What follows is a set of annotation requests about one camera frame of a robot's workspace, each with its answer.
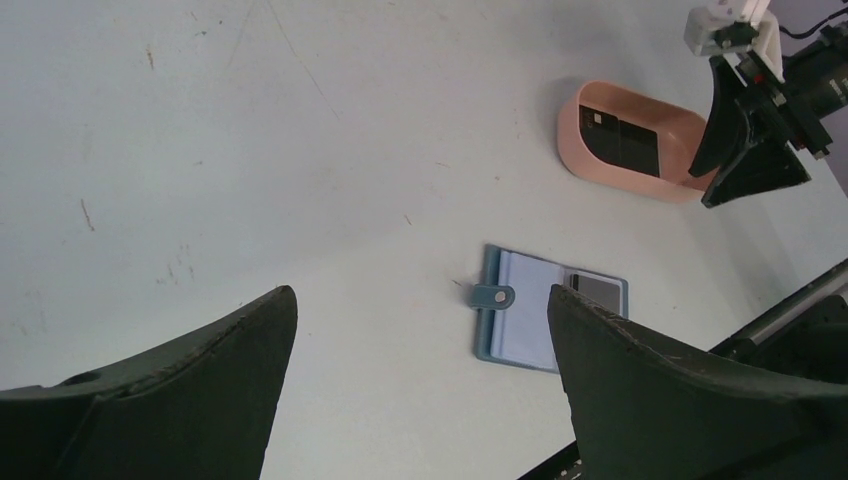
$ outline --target scratched white surface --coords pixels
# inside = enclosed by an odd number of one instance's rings
[[[634,320],[700,347],[848,256],[823,163],[713,211],[559,163],[585,79],[707,113],[695,3],[3,2],[0,388],[291,284],[263,478],[516,478],[573,433],[557,377],[471,354],[486,242],[624,277]]]

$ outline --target white table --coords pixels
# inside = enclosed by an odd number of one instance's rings
[[[5,2],[0,388],[290,284],[263,478],[519,476],[574,437],[558,377],[471,353],[485,243],[624,277],[633,320],[702,348],[848,256],[823,162],[711,211],[559,162],[585,79],[708,113],[696,3]]]

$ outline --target open box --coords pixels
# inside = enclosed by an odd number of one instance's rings
[[[581,106],[655,132],[657,175],[607,163],[596,157],[581,132]],[[583,85],[560,111],[557,144],[562,162],[580,178],[680,203],[700,198],[715,176],[715,172],[699,178],[689,174],[706,126],[706,120],[695,112],[607,82],[593,81]]]

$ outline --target wire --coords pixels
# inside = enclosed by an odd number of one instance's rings
[[[842,10],[837,11],[836,13],[830,15],[829,17],[825,18],[821,22],[817,23],[813,28],[807,30],[804,33],[792,33],[789,30],[787,30],[786,27],[781,25],[780,26],[780,33],[783,33],[784,35],[787,35],[791,38],[794,38],[795,40],[803,40],[805,38],[810,38],[813,35],[815,35],[819,31],[819,29],[821,29],[821,27],[824,26],[824,24],[826,24],[827,22],[839,17],[840,15],[845,15],[846,13],[848,13],[848,8],[843,8]]]

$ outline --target pink tray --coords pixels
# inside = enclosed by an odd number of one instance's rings
[[[615,115],[657,133],[660,177],[601,161],[580,135],[580,105]],[[667,202],[700,198],[715,172],[689,175],[706,120],[695,112],[655,100],[610,83],[589,82],[560,111],[557,144],[562,163],[580,178]]]

